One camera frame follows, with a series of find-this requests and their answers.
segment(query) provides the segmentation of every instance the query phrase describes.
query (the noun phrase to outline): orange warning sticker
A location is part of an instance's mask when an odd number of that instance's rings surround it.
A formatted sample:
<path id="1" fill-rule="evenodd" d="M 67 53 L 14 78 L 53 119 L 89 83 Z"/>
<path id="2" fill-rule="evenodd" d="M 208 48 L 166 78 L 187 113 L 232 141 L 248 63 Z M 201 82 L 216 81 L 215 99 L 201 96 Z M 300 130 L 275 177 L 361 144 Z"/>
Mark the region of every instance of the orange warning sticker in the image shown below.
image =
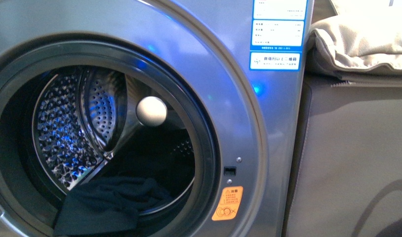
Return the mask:
<path id="1" fill-rule="evenodd" d="M 213 221 L 225 221 L 235 218 L 239 210 L 242 194 L 242 186 L 224 188 L 220 202 L 211 219 Z"/>

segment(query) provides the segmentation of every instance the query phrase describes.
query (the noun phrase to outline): dark cloth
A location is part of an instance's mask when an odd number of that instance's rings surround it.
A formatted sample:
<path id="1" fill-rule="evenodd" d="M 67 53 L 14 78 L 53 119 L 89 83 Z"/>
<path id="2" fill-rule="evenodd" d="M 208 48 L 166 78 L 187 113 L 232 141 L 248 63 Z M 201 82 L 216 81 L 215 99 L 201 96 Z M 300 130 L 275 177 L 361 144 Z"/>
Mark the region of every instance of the dark cloth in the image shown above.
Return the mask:
<path id="1" fill-rule="evenodd" d="M 152 178 L 102 177 L 72 189 L 54 228 L 55 236 L 133 230 L 138 212 L 171 201 Z"/>
<path id="2" fill-rule="evenodd" d="M 139 156 L 127 154 L 114 175 L 153 178 L 166 188 L 172 197 L 179 196 L 190 184 L 195 174 L 194 158 L 180 158 L 173 155 Z"/>

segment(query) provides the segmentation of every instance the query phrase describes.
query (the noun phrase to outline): metal surface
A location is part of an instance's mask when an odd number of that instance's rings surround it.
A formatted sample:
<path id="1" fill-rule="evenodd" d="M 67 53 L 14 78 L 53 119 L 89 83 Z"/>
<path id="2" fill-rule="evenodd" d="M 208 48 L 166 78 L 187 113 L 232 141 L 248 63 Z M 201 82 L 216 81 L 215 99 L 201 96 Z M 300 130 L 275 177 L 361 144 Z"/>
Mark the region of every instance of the metal surface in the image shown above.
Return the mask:
<path id="1" fill-rule="evenodd" d="M 124 128 L 127 89 L 124 74 L 104 68 L 86 68 L 79 86 L 80 114 L 97 146 L 109 152 Z"/>
<path id="2" fill-rule="evenodd" d="M 0 62 L 8 51 L 26 42 L 66 33 L 117 39 L 150 52 L 194 92 L 216 134 L 219 164 L 237 166 L 232 186 L 243 186 L 235 219 L 212 221 L 220 201 L 216 194 L 191 236 L 277 237 L 303 70 L 249 70 L 252 4 L 245 0 L 0 1 Z M 252 87 L 260 88 L 260 93 Z M 238 157 L 243 162 L 237 163 Z M 228 186 L 227 179 L 222 175 L 215 185 L 220 192 Z M 182 219 L 177 216 L 174 222 Z"/>
<path id="3" fill-rule="evenodd" d="M 179 156 L 181 158 L 190 159 L 194 157 L 194 149 L 191 144 L 191 140 L 189 138 L 184 139 L 183 141 L 176 144 L 171 154 L 173 156 Z"/>
<path id="4" fill-rule="evenodd" d="M 39 161 L 63 192 L 71 190 L 103 160 L 83 133 L 77 116 L 80 73 L 54 75 L 33 115 L 32 133 Z"/>

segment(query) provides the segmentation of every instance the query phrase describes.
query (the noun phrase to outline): blue and white label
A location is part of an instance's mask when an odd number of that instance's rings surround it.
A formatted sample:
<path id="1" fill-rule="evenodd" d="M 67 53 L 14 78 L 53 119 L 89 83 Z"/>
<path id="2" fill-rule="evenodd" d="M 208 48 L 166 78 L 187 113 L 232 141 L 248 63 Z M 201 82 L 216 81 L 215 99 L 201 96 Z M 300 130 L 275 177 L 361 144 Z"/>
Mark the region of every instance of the blue and white label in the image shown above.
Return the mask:
<path id="1" fill-rule="evenodd" d="M 252 45 L 301 46 L 304 21 L 253 20 Z"/>
<path id="2" fill-rule="evenodd" d="M 308 0 L 254 0 L 251 70 L 299 70 Z"/>
<path id="3" fill-rule="evenodd" d="M 298 70 L 300 53 L 253 52 L 250 55 L 250 68 L 256 70 Z"/>
<path id="4" fill-rule="evenodd" d="M 254 19 L 304 20 L 307 0 L 254 0 Z"/>

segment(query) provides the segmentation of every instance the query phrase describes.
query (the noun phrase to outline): front-loading washing machine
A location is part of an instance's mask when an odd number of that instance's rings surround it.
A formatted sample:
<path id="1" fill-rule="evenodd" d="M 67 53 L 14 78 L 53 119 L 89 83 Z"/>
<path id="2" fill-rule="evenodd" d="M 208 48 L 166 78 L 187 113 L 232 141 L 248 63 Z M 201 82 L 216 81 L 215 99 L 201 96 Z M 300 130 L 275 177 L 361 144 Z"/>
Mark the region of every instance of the front-loading washing machine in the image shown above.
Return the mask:
<path id="1" fill-rule="evenodd" d="M 0 0 L 0 237 L 118 177 L 168 197 L 93 235 L 280 236 L 312 6 Z"/>

